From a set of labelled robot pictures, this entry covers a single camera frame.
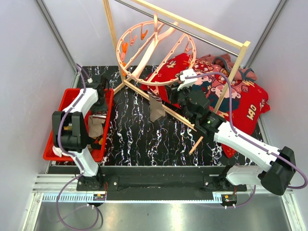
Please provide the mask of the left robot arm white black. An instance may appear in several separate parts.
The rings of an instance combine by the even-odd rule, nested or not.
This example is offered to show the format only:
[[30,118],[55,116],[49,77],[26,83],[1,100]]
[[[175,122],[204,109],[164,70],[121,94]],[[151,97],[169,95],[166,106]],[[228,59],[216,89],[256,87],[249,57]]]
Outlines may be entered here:
[[95,191],[103,187],[104,179],[98,175],[98,165],[88,149],[90,137],[85,116],[89,110],[104,105],[107,87],[109,83],[103,75],[99,83],[93,83],[89,79],[86,86],[78,91],[77,97],[65,109],[52,114],[52,151],[58,157],[64,155],[72,158],[80,174],[88,177],[87,185]]

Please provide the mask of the white sock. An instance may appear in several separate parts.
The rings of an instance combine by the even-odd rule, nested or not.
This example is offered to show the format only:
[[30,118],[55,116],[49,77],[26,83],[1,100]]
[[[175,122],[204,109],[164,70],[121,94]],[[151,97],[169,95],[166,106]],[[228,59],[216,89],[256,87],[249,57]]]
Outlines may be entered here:
[[53,146],[52,147],[52,151],[58,157],[62,157],[62,155],[63,155],[62,150],[60,148],[58,148],[58,147]]

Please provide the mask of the beige sock maroon striped cuff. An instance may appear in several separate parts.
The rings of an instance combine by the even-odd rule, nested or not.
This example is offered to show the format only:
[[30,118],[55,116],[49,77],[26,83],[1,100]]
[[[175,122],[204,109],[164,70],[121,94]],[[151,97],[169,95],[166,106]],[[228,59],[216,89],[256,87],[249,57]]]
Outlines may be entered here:
[[150,121],[155,122],[157,119],[166,116],[163,108],[162,99],[160,96],[154,94],[152,91],[147,91],[150,102]]

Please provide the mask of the pink grey garment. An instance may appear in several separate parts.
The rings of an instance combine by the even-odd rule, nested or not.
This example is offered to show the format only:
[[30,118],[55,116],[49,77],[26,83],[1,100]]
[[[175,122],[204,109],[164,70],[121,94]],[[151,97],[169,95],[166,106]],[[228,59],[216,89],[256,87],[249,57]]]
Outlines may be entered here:
[[[213,71],[221,72],[227,77],[229,76],[234,67],[234,63],[231,61],[231,57],[228,53],[220,56],[213,56],[211,54],[207,54],[200,57],[198,60],[205,61],[207,64],[210,65]],[[254,82],[257,80],[257,76],[252,70],[252,68],[239,67],[235,73],[234,80],[247,80]]]

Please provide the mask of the red cartoon patterned blanket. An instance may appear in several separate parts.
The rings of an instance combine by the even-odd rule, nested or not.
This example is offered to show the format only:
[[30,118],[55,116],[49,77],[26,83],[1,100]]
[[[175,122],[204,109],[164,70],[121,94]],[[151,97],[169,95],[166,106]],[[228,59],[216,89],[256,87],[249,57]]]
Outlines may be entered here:
[[[172,77],[178,77],[180,71],[188,68],[188,59],[185,53],[169,59],[159,71],[157,79],[170,80]],[[210,100],[210,109],[213,110],[226,81],[219,72],[213,71],[209,64],[199,61],[198,58],[192,68],[199,75],[192,88],[205,93]],[[226,120],[232,120],[236,128],[252,135],[259,116],[270,110],[268,99],[268,93],[255,81],[233,79],[231,91],[226,92],[217,114]]]

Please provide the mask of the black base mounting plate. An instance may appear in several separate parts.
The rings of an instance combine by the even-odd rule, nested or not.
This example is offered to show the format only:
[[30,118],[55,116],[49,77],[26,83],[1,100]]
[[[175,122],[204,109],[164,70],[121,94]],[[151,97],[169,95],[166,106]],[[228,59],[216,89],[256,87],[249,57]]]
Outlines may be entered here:
[[210,192],[244,192],[245,184],[233,186],[224,178],[229,167],[99,167],[97,177],[81,177],[78,191],[119,192],[141,188],[197,188]]

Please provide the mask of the wooden clothes rack frame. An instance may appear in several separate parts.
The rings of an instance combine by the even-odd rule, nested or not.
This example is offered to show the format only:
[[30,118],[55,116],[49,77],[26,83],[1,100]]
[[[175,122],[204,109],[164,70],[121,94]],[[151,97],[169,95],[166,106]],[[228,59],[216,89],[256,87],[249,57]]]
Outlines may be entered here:
[[[216,31],[213,31],[207,27],[204,27],[202,25],[199,25],[193,21],[190,21],[188,19],[185,19],[179,15],[176,15],[174,13],[171,13],[165,9],[162,9],[158,6],[155,6],[151,3],[148,3],[144,0],[138,0],[136,3],[140,6],[143,6],[147,9],[150,9],[154,11],[154,14],[149,14],[145,11],[142,11],[128,3],[125,3],[123,1],[120,1],[122,5],[125,5],[126,7],[129,7],[137,12],[140,12],[150,18],[152,18],[151,21],[142,22],[140,24],[137,24],[133,26],[132,28],[128,29],[127,32],[123,34],[121,38],[116,37],[116,31],[115,26],[112,18],[111,8],[109,1],[104,0],[103,6],[104,11],[106,14],[107,22],[109,31],[112,38],[112,43],[115,49],[116,58],[118,61],[118,68],[120,71],[120,77],[121,77],[121,84],[115,88],[114,92],[118,93],[123,87],[127,86],[131,88],[133,91],[138,93],[140,96],[144,97],[145,99],[149,99],[149,95],[141,91],[139,88],[135,87],[133,84],[130,83],[131,80],[134,80],[136,82],[140,82],[142,84],[147,84],[151,86],[165,86],[170,83],[174,83],[174,80],[166,81],[166,82],[153,82],[152,79],[157,75],[158,70],[161,69],[161,67],[167,62],[168,58],[174,53],[175,49],[180,45],[184,37],[187,37],[188,43],[185,47],[185,52],[190,52],[190,58],[189,58],[189,64],[193,65],[196,59],[196,46],[193,41],[193,39],[197,39],[199,41],[202,41],[206,44],[209,44],[213,47],[216,47],[222,51],[225,51],[233,56],[235,56],[237,59],[235,61],[234,67],[229,74],[229,81],[233,81],[234,76],[236,74],[236,71],[238,70],[240,64],[242,63],[242,60],[248,50],[248,47],[250,45],[249,41],[246,41],[245,43],[241,43],[239,41],[236,41],[234,39],[231,39],[223,34],[220,34]],[[212,43],[206,39],[203,39],[200,36],[197,36],[187,30],[182,29],[179,27],[179,23],[183,23],[191,28],[194,28],[198,30],[199,32],[202,32],[206,35],[209,35],[210,37],[220,40],[226,44],[229,44],[237,49],[239,49],[239,53],[234,53],[231,50],[228,50],[222,46],[219,46],[215,43]],[[138,27],[143,27],[147,24],[153,24],[154,25],[154,32],[149,38],[145,41],[145,43],[138,49],[138,51],[130,58],[130,60],[126,63],[126,65],[123,65],[123,61],[121,59],[122,56],[125,54],[121,52],[120,46],[122,42],[124,41],[124,38],[132,32],[134,29]],[[155,48],[161,42],[164,38],[170,36],[175,30],[178,30],[182,32],[182,36],[178,40],[178,42],[175,44],[175,46],[170,50],[168,55],[162,60],[161,64],[157,67],[156,71],[153,75],[151,75],[150,79],[147,81],[139,79],[140,74],[142,73],[143,69],[149,62],[149,59],[151,58]]]

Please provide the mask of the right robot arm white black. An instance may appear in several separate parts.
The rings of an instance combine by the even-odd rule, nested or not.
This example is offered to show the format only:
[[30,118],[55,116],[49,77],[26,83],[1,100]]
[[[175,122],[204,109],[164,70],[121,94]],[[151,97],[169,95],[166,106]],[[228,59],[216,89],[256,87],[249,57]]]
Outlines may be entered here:
[[181,88],[179,83],[165,87],[167,98],[178,104],[200,136],[212,138],[248,157],[256,167],[226,167],[218,179],[219,187],[229,191],[236,185],[261,185],[275,195],[283,195],[296,173],[295,154],[289,147],[279,149],[237,129],[209,109],[210,101],[200,90]]

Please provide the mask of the black argyle sock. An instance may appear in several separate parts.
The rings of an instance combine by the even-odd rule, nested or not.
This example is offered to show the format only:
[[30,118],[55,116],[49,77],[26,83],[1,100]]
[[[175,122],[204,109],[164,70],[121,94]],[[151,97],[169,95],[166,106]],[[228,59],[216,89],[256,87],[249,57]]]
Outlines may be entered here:
[[101,150],[103,144],[103,135],[92,138],[89,137],[89,146],[93,150]]

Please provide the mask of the pink round clip hanger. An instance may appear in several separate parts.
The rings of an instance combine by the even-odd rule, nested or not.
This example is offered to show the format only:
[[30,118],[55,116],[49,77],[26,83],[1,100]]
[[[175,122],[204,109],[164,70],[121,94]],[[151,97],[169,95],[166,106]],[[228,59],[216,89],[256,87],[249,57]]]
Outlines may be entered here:
[[[148,25],[153,25],[154,26],[154,32],[147,38],[147,40],[143,43],[143,45],[138,48],[137,52],[127,61],[125,62],[125,57],[122,56],[122,48],[121,44],[123,42],[127,42],[128,46],[133,46],[135,41],[136,41],[136,36],[132,37],[131,33],[140,28],[143,29],[144,26]],[[178,80],[177,77],[172,77],[170,80],[158,80],[158,73],[161,70],[161,68],[167,64],[168,59],[171,57],[171,55],[174,54],[175,50],[177,47],[182,43],[184,39],[187,39],[187,45],[184,49],[184,53],[188,55],[188,68],[192,68],[195,59],[196,59],[196,46],[195,43],[190,35],[188,35],[187,32],[183,32],[179,40],[175,43],[173,48],[169,51],[169,53],[166,55],[166,57],[162,60],[160,65],[156,68],[156,70],[152,73],[152,75],[147,79],[141,79],[140,75],[146,65],[148,64],[151,56],[153,55],[155,49],[157,48],[158,44],[163,41],[165,38],[171,36],[175,30],[177,30],[178,27],[178,22],[174,22],[170,24],[170,28],[166,30],[165,32],[161,33],[161,29],[167,25],[167,22],[162,22],[158,19],[158,15],[155,13],[153,15],[153,20],[152,21],[145,21],[141,22],[139,24],[136,24],[129,28],[119,39],[117,46],[116,46],[116,57],[118,60],[118,63],[120,65],[120,68],[122,72],[130,77],[131,79],[144,84],[148,86],[166,86],[166,85],[171,85],[174,82]],[[142,53],[144,52],[143,57],[141,58],[139,64],[137,65],[136,69],[131,73],[128,71],[128,68],[131,66],[133,61]]]

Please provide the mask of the orange clip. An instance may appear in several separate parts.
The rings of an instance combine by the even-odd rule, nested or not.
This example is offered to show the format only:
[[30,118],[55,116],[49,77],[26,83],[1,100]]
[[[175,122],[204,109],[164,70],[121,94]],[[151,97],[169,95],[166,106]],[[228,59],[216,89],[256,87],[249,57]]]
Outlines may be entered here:
[[126,53],[127,53],[127,49],[128,49],[128,43],[127,43],[127,42],[123,42],[123,43],[121,44],[121,48],[122,48],[122,53],[121,53],[121,55],[122,55],[122,56],[125,56]]

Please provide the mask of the pink clip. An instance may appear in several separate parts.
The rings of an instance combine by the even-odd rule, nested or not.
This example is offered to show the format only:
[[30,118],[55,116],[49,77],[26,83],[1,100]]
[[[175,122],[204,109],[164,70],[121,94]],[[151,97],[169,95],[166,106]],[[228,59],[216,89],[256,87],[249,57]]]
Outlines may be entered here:
[[149,91],[151,94],[158,96],[159,95],[159,89],[157,86],[149,86]]

